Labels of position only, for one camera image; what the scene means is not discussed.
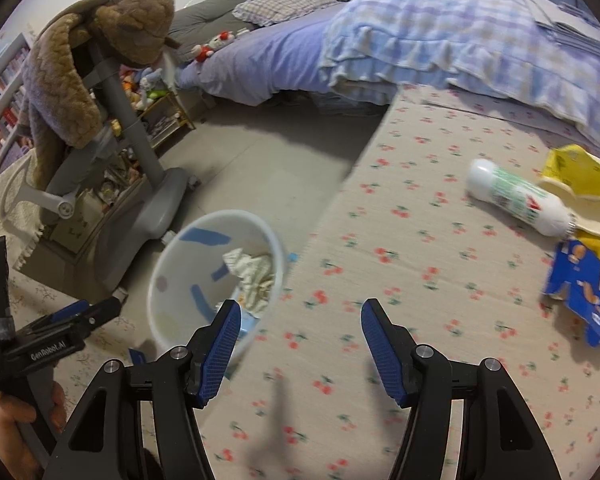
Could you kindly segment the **person's left hand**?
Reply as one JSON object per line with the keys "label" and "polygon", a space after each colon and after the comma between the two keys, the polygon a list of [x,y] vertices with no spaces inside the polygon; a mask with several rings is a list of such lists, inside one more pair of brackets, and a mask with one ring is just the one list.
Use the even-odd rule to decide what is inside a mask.
{"label": "person's left hand", "polygon": [[0,392],[0,459],[14,479],[41,477],[42,466],[20,434],[19,424],[32,424],[36,411],[14,396]]}

